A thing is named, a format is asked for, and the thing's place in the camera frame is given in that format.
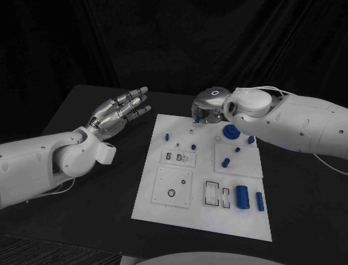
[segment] blue cylinder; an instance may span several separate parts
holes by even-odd
[[[228,158],[224,159],[224,162],[222,162],[222,167],[227,168],[228,167],[228,163],[231,162],[231,160]]]
[[[240,137],[240,131],[234,125],[227,125],[222,129],[224,136],[230,139],[237,139]]]
[[[253,144],[254,143],[254,136],[250,136],[248,138],[248,144]]]
[[[248,209],[250,208],[248,187],[237,186],[235,193],[237,193],[237,207],[240,209]]]
[[[263,201],[263,194],[260,192],[257,192],[256,196],[257,196],[258,211],[266,211],[266,209],[264,209],[264,201]]]

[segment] white board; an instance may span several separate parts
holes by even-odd
[[[157,115],[131,218],[271,241],[257,143],[248,144],[248,136],[244,134],[235,140],[225,138],[222,129],[228,124],[222,121],[218,124],[193,126],[192,118]],[[234,153],[235,147],[241,148],[238,153]],[[180,165],[176,161],[165,161],[163,156],[167,155],[167,150],[183,155],[195,153],[188,155],[191,161],[195,160],[195,167],[192,162],[182,161]],[[222,156],[231,156],[227,168],[219,168],[221,161],[217,161],[224,159]],[[175,206],[172,202],[170,205],[153,202],[153,194],[162,192],[166,196],[170,185],[166,184],[162,187],[157,185],[160,168],[192,172],[188,208],[183,205]],[[206,181],[218,183],[219,206],[205,204]],[[237,208],[235,187],[238,185],[248,187],[250,209]],[[263,194],[266,211],[258,211],[256,192]],[[224,205],[230,203],[230,208],[222,207],[222,200],[228,200]]]

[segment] robotic hand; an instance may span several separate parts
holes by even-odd
[[[271,96],[273,87],[212,87],[192,104],[198,123],[218,123],[225,117],[245,135],[279,147],[348,160],[348,109],[322,99],[293,94]]]
[[[146,87],[110,99],[95,109],[85,126],[0,145],[0,208],[32,199],[65,181],[85,175],[95,161],[108,165],[117,148],[104,142],[143,115],[134,110],[147,99]]]

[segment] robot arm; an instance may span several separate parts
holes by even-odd
[[[243,134],[290,151],[348,160],[346,108],[312,97],[287,95],[279,99],[256,88],[238,88],[227,96],[218,96],[224,92],[212,87],[195,99],[192,117],[198,122],[211,123],[199,110],[206,101],[206,108],[222,109],[222,115]]]
[[[113,163],[117,148],[104,140],[152,107],[134,110],[146,100],[146,87],[110,99],[89,122],[65,132],[0,145],[0,208],[33,198],[65,181],[85,175],[98,161]]]

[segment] white mounting plate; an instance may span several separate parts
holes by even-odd
[[[217,124],[196,124],[193,126],[192,118],[157,115],[131,218],[271,241],[260,162],[257,162],[260,177],[248,177],[240,174],[244,165],[241,165],[238,173],[215,172],[215,143],[227,144],[219,145],[221,149],[227,149],[227,151],[231,150],[231,147],[238,146],[241,154],[250,156],[247,159],[257,160],[260,158],[250,152],[243,152],[245,148],[257,148],[256,142],[248,144],[247,135],[241,134],[235,140],[225,138],[222,129],[228,124],[230,122],[222,121]],[[221,141],[215,141],[215,136],[221,137]],[[195,152],[195,168],[160,163],[163,149]],[[152,202],[159,167],[192,171],[189,208]],[[205,204],[206,181],[219,184],[219,206]],[[248,187],[251,208],[247,210],[237,208],[235,186],[238,185]],[[222,207],[224,188],[230,189],[230,208]],[[256,192],[263,193],[264,212],[258,211]]]
[[[159,167],[152,202],[189,208],[192,171]]]
[[[228,158],[230,164],[222,167],[222,162]],[[215,172],[231,175],[244,175],[254,178],[263,178],[261,159],[258,148],[250,146],[227,145],[215,143]]]

